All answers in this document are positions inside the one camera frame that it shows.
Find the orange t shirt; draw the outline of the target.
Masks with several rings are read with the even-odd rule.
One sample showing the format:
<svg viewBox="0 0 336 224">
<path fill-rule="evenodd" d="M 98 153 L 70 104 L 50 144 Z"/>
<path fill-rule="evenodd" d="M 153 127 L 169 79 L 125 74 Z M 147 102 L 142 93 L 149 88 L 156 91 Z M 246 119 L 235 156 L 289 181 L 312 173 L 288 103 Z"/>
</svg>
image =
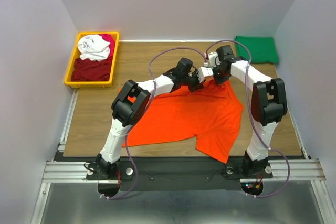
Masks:
<svg viewBox="0 0 336 224">
<path fill-rule="evenodd" d="M 243 105 L 230 82 L 205 82 L 190 92 L 181 87 L 153 99 L 128 135 L 128 146 L 177 142 L 196 138 L 195 148 L 226 163 L 240 131 Z"/>
</svg>

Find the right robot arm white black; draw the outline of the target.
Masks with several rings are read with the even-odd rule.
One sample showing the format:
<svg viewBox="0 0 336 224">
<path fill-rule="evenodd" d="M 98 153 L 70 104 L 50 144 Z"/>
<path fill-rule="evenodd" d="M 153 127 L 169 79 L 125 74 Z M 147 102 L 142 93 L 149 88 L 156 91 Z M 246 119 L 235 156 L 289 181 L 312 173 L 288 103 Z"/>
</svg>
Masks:
<svg viewBox="0 0 336 224">
<path fill-rule="evenodd" d="M 245 85 L 253 134 L 242 161 L 243 174 L 253 177 L 270 170 L 270 142 L 278 123 L 288 110 L 284 81 L 261 73 L 245 58 L 236 57 L 229 45 L 206 55 L 217 84 L 233 76 Z"/>
</svg>

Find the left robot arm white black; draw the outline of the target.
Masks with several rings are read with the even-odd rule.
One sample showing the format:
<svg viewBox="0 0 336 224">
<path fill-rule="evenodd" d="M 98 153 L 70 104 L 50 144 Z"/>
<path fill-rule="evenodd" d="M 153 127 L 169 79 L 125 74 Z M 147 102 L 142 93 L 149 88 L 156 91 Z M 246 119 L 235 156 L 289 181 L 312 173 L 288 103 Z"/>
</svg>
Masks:
<svg viewBox="0 0 336 224">
<path fill-rule="evenodd" d="M 111 128 L 104 147 L 97 155 L 94 164 L 85 164 L 88 175 L 100 174 L 106 179 L 113 178 L 117 172 L 117 161 L 131 129 L 146 113 L 153 98 L 171 93 L 182 86 L 190 91 L 203 87 L 206 74 L 204 67 L 195 68 L 193 62 L 181 58 L 176 67 L 145 82 L 128 80 L 112 103 Z"/>
</svg>

